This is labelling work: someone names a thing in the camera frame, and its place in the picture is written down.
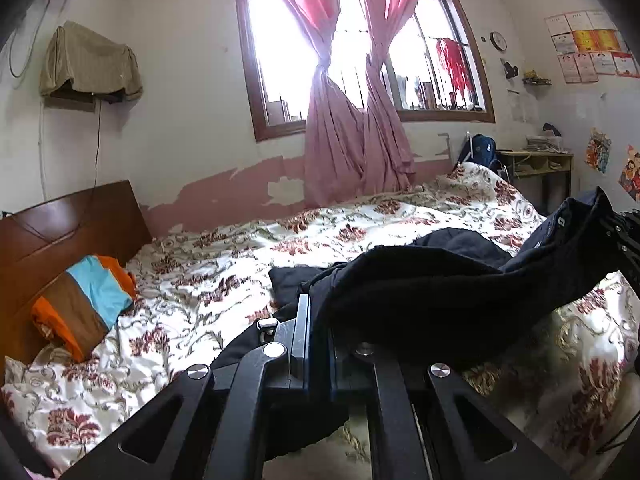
black jacket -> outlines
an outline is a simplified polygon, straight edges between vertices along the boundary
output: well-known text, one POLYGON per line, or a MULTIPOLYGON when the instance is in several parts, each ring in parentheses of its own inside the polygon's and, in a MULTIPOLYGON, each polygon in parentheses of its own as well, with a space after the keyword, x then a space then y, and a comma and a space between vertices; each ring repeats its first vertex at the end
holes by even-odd
MULTIPOLYGON (((400 360, 464 370, 505 351, 542 317, 618 270, 617 247, 600 224, 611 212, 600 188, 569 198, 513 258, 476 232, 448 228, 329 269, 274 268, 270 278, 281 307, 274 316, 293 319, 298 295, 309 294, 312 355, 314 346, 322 355, 327 327, 339 324, 361 341, 384 344, 400 360)), ((212 366, 238 362, 259 345, 256 327, 249 327, 212 366)), ((326 364, 316 360, 312 367, 326 374, 326 364)), ((344 409, 318 399, 322 406, 303 409, 313 420, 278 413, 268 456, 316 442, 346 420, 344 409)))

white wall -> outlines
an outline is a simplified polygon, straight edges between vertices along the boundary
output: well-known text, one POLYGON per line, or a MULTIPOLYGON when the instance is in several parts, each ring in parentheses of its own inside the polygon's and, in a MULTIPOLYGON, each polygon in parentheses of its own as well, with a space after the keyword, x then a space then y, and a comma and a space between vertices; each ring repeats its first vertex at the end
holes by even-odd
MULTIPOLYGON (((14 70, 24 65, 27 47, 45 0, 36 0, 17 35, 12 55, 14 70)), ((122 19, 126 0, 52 0, 21 83, 7 67, 8 45, 0 55, 0 209, 11 212, 42 202, 38 136, 42 59, 58 25, 72 20, 113 41, 124 41, 122 19)), ((119 105, 104 105, 100 126, 98 183, 126 178, 122 163, 122 118, 119 105)), ((94 184, 98 114, 70 110, 44 110, 44 161, 48 198, 94 184)))
POLYGON ((562 132, 575 153, 574 191, 602 186, 617 209, 629 209, 634 201, 618 185, 626 162, 628 144, 639 148, 640 80, 600 76, 592 84, 567 85, 562 77, 556 49, 544 19, 572 10, 601 9, 597 0, 503 0, 516 24, 526 56, 526 67, 553 80, 552 88, 536 89, 543 121, 562 132), (584 163, 591 127, 612 139, 609 170, 601 175, 584 163))
MULTIPOLYGON (((437 158, 435 153, 446 148, 437 136, 441 132, 450 133, 453 146, 471 130, 517 148, 524 145, 524 133, 537 129, 511 120, 510 84, 500 53, 480 41, 500 30, 509 43, 506 57, 522 66, 524 53, 510 14, 500 0, 461 1, 485 61, 497 123, 406 124, 418 160, 437 158)), ((124 127, 126 164, 139 202, 171 203, 188 183, 266 158, 303 154, 302 135, 254 140, 235 0, 130 0, 127 13, 127 43, 138 57, 145 85, 124 127)), ((514 88, 522 90, 522 85, 514 88)), ((302 192, 300 186, 291 189, 302 192)))

blue and orange pillowcase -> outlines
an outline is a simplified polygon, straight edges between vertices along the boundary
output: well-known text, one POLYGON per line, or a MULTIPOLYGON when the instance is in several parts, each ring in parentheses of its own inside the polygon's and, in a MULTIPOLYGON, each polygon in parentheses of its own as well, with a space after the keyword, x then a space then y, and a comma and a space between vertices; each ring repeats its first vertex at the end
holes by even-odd
POLYGON ((81 363, 135 299, 135 279, 115 258, 86 256, 44 290, 31 317, 46 339, 62 340, 81 363))

wall clock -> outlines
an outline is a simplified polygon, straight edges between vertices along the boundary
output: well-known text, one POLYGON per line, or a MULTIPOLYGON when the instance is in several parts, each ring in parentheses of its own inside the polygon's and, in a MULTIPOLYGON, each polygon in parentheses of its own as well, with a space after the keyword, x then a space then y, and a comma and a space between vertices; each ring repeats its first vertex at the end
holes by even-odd
POLYGON ((500 32, 493 31, 489 35, 489 38, 491 39, 491 43, 493 43, 494 47, 500 52, 507 50, 507 40, 504 39, 504 36, 500 34, 500 32))

blue backpack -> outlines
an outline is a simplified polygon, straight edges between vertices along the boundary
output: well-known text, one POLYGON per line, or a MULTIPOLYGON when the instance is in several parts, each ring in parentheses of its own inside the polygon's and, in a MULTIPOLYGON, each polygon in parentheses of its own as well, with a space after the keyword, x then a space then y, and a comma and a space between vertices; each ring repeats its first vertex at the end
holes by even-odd
POLYGON ((498 160, 495 150, 495 140, 491 137, 477 134, 470 137, 462 147, 458 164, 462 162, 474 162, 480 166, 489 168, 498 176, 508 181, 506 169, 498 160))

